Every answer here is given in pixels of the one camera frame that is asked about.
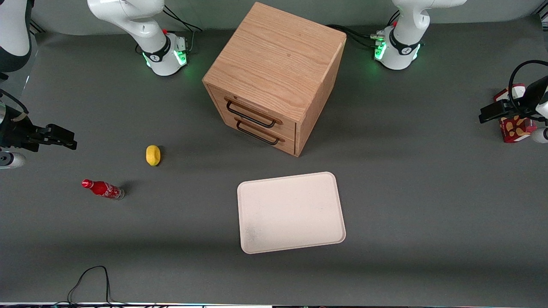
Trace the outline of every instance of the lemon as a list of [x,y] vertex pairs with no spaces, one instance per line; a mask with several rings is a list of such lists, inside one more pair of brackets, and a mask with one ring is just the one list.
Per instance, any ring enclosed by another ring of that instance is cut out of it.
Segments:
[[160,163],[160,149],[155,145],[149,145],[146,148],[146,162],[151,166],[156,166]]

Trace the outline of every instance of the red bottle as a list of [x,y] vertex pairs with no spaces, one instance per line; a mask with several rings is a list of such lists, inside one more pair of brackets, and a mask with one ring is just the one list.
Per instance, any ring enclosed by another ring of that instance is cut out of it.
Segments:
[[103,181],[91,181],[85,179],[82,181],[82,187],[87,188],[93,191],[94,194],[100,197],[105,197],[109,199],[120,200],[124,197],[125,192],[123,189],[120,189],[114,185],[110,185],[107,182]]

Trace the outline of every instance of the drawer handle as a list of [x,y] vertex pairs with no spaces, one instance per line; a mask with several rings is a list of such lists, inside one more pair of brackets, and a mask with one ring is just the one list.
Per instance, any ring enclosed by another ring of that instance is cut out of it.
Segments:
[[264,139],[264,138],[261,137],[261,136],[257,136],[257,135],[255,135],[255,134],[253,134],[252,132],[249,132],[249,131],[247,131],[247,130],[241,128],[241,127],[239,126],[240,124],[242,124],[241,121],[238,121],[238,123],[236,124],[236,128],[237,128],[240,132],[242,132],[242,133],[244,133],[244,134],[246,134],[246,135],[248,135],[248,136],[251,136],[251,137],[253,137],[253,138],[259,139],[259,140],[261,140],[262,142],[264,142],[264,143],[266,143],[266,144],[269,144],[269,145],[277,145],[277,144],[278,144],[279,138],[276,138],[275,141],[268,141],[268,140]]
[[270,124],[266,124],[266,123],[263,123],[263,122],[261,122],[261,121],[255,120],[254,118],[251,118],[251,117],[249,117],[249,116],[246,116],[246,115],[244,115],[243,113],[238,112],[238,111],[236,111],[236,110],[230,108],[230,105],[232,105],[232,101],[229,101],[229,102],[226,104],[226,108],[227,108],[230,112],[234,113],[235,115],[239,115],[239,116],[241,116],[242,118],[244,118],[244,119],[246,119],[246,120],[249,120],[249,121],[251,121],[251,122],[253,122],[253,123],[257,124],[257,125],[260,125],[260,126],[265,127],[265,128],[272,128],[272,127],[274,126],[274,124],[276,124],[276,120],[272,120],[272,123],[270,123]]

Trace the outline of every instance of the green led light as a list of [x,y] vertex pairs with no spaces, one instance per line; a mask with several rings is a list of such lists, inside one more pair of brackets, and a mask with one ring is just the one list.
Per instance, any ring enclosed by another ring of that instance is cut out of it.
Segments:
[[146,61],[146,66],[150,67],[150,63],[149,63],[149,60],[146,58],[146,55],[145,53],[142,53],[142,56],[143,58],[145,58],[145,61]]
[[419,53],[420,44],[416,47],[415,55],[413,56],[413,60],[416,59],[417,54]]
[[383,42],[381,45],[379,45],[377,47],[377,49],[375,50],[375,58],[377,60],[380,60],[383,58],[383,55],[384,55],[384,51],[386,50],[386,43]]
[[186,52],[178,52],[177,50],[174,50],[173,54],[181,66],[186,64]]

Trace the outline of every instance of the robotic arm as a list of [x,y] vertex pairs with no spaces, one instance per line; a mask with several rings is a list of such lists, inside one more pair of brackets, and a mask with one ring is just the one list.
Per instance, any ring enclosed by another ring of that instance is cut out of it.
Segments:
[[[522,119],[529,118],[548,124],[548,76],[533,82],[527,88],[523,84],[513,83],[517,72],[527,64],[548,66],[548,62],[540,60],[529,60],[518,65],[510,76],[508,87],[495,96],[493,103],[481,108],[480,123],[520,116]],[[548,128],[538,128],[531,136],[536,142],[548,143]]]
[[[34,0],[0,0],[0,72],[19,70],[31,54],[30,24]],[[22,112],[3,102],[8,97]],[[28,118],[28,110],[17,98],[0,89],[0,148],[23,148],[38,152],[39,145],[62,145],[75,150],[74,133],[55,124],[45,128],[35,126]],[[0,167],[5,168],[6,152],[0,152]],[[23,157],[10,154],[11,157]],[[12,164],[12,168],[22,163]]]
[[151,18],[163,10],[164,0],[88,0],[88,7],[97,18],[128,32],[157,75],[173,75],[186,65],[185,39],[164,33]]
[[0,72],[17,71],[30,58],[33,6],[34,0],[0,0]]
[[452,8],[466,0],[392,0],[400,11],[396,26],[377,31],[384,38],[375,52],[375,60],[391,70],[402,70],[411,64],[420,48],[420,39],[430,25],[427,9]]

